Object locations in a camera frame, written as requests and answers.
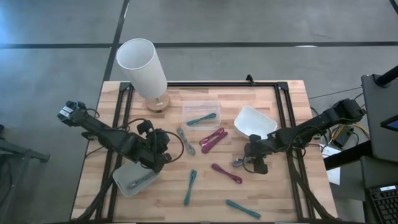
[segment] white lamp shade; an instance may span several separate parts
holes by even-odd
[[[151,41],[146,39],[127,41],[119,48],[116,60],[143,98],[156,99],[166,92],[166,76]]]

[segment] gray floor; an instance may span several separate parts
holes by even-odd
[[[0,44],[113,41],[123,0],[0,1]],[[131,0],[121,42],[397,41],[388,0]],[[110,49],[0,49],[0,123],[6,138],[51,154],[32,161],[10,223],[69,219],[87,145],[56,115],[67,100],[95,108]],[[396,65],[398,47],[158,49],[169,80],[305,80],[309,98],[360,86]],[[114,64],[111,80],[124,80]],[[361,90],[310,99],[319,112]],[[358,201],[333,188],[339,216]]]

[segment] clear plastic container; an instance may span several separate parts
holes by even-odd
[[[200,119],[211,113],[215,118],[203,119],[197,124],[187,125],[187,122]],[[218,101],[188,101],[182,105],[182,124],[184,129],[189,131],[216,130],[221,124],[221,110]]]

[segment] white bowl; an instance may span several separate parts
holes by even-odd
[[[267,134],[275,131],[278,124],[250,106],[244,106],[235,118],[234,126],[235,130],[246,138],[251,134],[257,134],[261,139],[267,139]]]

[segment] wooden table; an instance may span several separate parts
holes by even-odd
[[[288,81],[290,97],[297,124],[312,117],[310,105],[301,80]],[[98,103],[99,118],[112,125],[119,82],[104,82]],[[136,92],[130,110],[130,119],[150,119],[156,128],[175,132],[182,120],[184,101],[219,101],[221,104],[221,127],[229,134],[208,154],[202,154],[198,142],[213,131],[186,131],[188,140],[195,146],[195,157],[187,152],[176,162],[167,164],[147,189],[131,198],[124,198],[118,192],[114,222],[274,222],[296,221],[292,187],[287,168],[285,153],[278,153],[266,159],[267,175],[250,174],[240,168],[233,168],[230,162],[243,156],[243,146],[247,143],[233,129],[233,121],[241,108],[249,105],[278,122],[280,127],[275,92],[270,87],[169,87],[171,107],[159,114],[145,108],[144,100]],[[131,131],[136,132],[136,125]],[[98,148],[97,142],[91,142],[88,152]],[[173,136],[167,151],[175,157],[181,149],[179,141]],[[103,175],[106,150],[102,149],[90,155],[84,163],[80,184],[73,207],[72,218],[78,217],[98,193]],[[336,208],[331,194],[325,165],[319,147],[307,148],[304,158],[310,188],[320,203],[336,217]],[[236,184],[227,176],[213,171],[210,166],[216,162],[224,169],[243,178],[243,184]],[[183,200],[188,189],[191,169],[198,171],[193,185],[191,202],[184,207]],[[108,211],[110,191],[104,204]],[[300,194],[303,209],[303,194]],[[243,212],[227,207],[225,200],[230,199],[240,205],[255,210],[262,215],[256,220]]]

